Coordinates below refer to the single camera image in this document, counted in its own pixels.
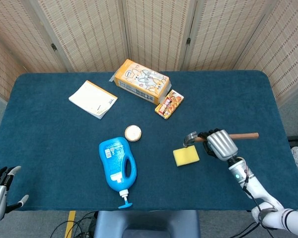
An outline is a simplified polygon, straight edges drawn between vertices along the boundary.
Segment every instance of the blue tablecloth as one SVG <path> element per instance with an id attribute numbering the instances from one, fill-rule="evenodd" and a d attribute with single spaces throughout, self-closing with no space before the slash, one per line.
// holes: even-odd
<path id="1" fill-rule="evenodd" d="M 155 105 L 108 82 L 113 73 L 29 73 L 12 90 L 0 126 L 0 168 L 21 165 L 9 202 L 29 194 L 24 210 L 116 210 L 123 204 L 106 183 L 100 142 L 142 130 L 130 142 L 138 177 L 132 209 L 245 210 L 254 207 L 227 163 L 196 145 L 200 161 L 176 167 L 172 151 L 192 131 L 259 132 L 236 145 L 263 186 L 285 207 L 298 208 L 298 171 L 273 93 L 259 71 L 165 72 L 184 96 L 165 120 Z M 118 97 L 102 120 L 68 100 L 86 80 Z"/>

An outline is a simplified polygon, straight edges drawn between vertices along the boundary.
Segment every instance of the yellow sponge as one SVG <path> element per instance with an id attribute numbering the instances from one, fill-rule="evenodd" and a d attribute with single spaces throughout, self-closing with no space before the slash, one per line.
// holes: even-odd
<path id="1" fill-rule="evenodd" d="M 177 166 L 187 165 L 200 160 L 194 145 L 173 151 L 174 160 Z"/>

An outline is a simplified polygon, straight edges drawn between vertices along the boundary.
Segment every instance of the snack box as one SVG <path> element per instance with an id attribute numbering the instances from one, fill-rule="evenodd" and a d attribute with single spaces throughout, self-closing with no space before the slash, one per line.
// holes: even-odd
<path id="1" fill-rule="evenodd" d="M 171 88 L 169 77 L 127 59 L 115 73 L 115 84 L 156 105 Z"/>
<path id="2" fill-rule="evenodd" d="M 165 97 L 164 101 L 160 103 L 154 111 L 164 119 L 168 119 L 183 99 L 184 97 L 181 94 L 172 89 Z"/>

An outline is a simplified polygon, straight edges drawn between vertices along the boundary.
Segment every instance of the blue plastic bottle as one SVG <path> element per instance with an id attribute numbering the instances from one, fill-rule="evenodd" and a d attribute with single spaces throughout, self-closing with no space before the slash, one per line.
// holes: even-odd
<path id="1" fill-rule="evenodd" d="M 127 200 L 128 188 L 135 182 L 137 168 L 127 140 L 123 137 L 117 137 L 101 142 L 99 144 L 99 155 L 104 165 L 108 185 L 119 192 L 119 195 L 125 200 L 125 205 L 118 208 L 132 206 L 133 203 L 129 203 Z M 131 164 L 129 177 L 126 177 L 127 160 Z"/>

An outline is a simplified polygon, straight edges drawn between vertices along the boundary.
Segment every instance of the notepad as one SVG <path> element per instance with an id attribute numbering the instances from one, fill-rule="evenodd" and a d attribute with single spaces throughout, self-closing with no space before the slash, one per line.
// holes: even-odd
<path id="1" fill-rule="evenodd" d="M 102 119 L 116 102 L 117 97 L 87 80 L 69 97 L 69 100 L 98 119 Z"/>

